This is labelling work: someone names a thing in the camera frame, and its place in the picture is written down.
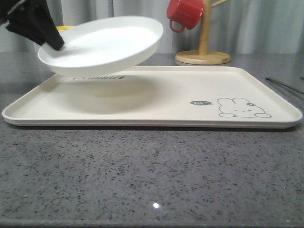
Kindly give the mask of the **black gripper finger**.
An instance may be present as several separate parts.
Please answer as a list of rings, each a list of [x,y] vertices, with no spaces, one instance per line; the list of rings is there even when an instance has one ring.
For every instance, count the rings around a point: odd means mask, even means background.
[[[42,46],[47,43],[54,50],[60,51],[64,40],[58,32],[48,9],[26,10],[25,32],[27,38]]]
[[[13,21],[8,23],[6,29],[10,32],[23,36],[40,46],[45,43],[45,40],[43,39],[41,33],[38,31],[37,28],[33,26],[27,26],[26,24]]]

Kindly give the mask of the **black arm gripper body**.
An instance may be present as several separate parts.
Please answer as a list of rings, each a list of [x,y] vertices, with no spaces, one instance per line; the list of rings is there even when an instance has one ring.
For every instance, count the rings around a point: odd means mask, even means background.
[[[28,20],[30,24],[46,26],[48,5],[45,0],[1,0],[0,24],[8,20]]]

